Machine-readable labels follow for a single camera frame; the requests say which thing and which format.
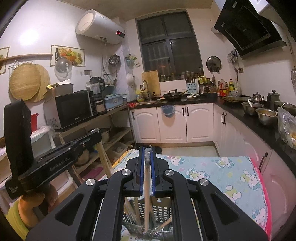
silver screw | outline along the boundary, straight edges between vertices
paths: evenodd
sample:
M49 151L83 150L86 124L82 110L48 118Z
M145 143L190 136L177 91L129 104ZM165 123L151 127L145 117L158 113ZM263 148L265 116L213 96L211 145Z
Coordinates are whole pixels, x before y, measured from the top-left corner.
M171 175L173 175L173 174L174 174L174 171L173 171L173 170L170 170L170 169L168 169L168 170L165 170L165 174L166 174L167 176L171 176Z
M87 186L92 186L95 183L96 183L96 180L95 179L90 178L90 179L87 179L86 180L86 185Z
M200 180L200 184L201 184L202 186L207 186L207 185L209 185L209 181L208 181L207 179L201 179L201 180Z
M121 174L122 174L122 175L125 175L125 176L130 175L130 173L131 173L131 170L129 170L129 169L123 169L123 170L121 171Z

metal mixing bowl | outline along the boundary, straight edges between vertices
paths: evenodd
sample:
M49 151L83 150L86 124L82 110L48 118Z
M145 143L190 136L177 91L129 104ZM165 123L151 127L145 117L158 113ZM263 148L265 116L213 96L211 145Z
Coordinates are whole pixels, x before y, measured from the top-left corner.
M258 113L259 121L264 126L272 126L277 124L277 116L275 116L276 111L269 110L269 109L256 109Z
M277 109L281 107L283 103L285 103L285 105L282 108L288 111L291 115L296 116L296 106L287 102L275 101L274 110L277 111Z
M250 106L248 102L242 102L242 105L244 107L244 112L248 115L256 115L256 109L263 107L263 105L259 103L252 103L253 107Z

human hand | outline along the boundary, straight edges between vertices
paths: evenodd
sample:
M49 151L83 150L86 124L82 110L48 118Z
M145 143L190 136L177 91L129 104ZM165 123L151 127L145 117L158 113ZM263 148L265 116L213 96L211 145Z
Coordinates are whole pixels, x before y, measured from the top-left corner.
M18 204L18 210L23 223L28 229L36 226L38 218L33 211L34 207L38 207L44 199L48 203L48 212L51 212L58 204L58 193L53 185L49 185L49 189L44 193L34 193L23 195Z

tile floor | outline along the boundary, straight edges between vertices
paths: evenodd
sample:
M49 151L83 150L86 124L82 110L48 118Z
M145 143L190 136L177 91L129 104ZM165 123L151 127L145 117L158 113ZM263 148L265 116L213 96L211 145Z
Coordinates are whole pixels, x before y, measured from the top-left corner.
M164 155L171 156L196 156L196 157L218 157L218 153L214 146L198 146L198 147L165 147Z

person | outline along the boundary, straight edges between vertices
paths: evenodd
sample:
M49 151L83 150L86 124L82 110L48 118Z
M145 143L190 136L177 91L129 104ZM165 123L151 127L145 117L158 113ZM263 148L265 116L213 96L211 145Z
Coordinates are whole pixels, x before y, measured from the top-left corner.
M23 240L26 239L30 229L39 222L33 208L38 207L44 200L49 205L48 212L51 212L59 205L58 193L53 185L49 185L49 190L46 194L34 193L21 196L8 210L6 219Z

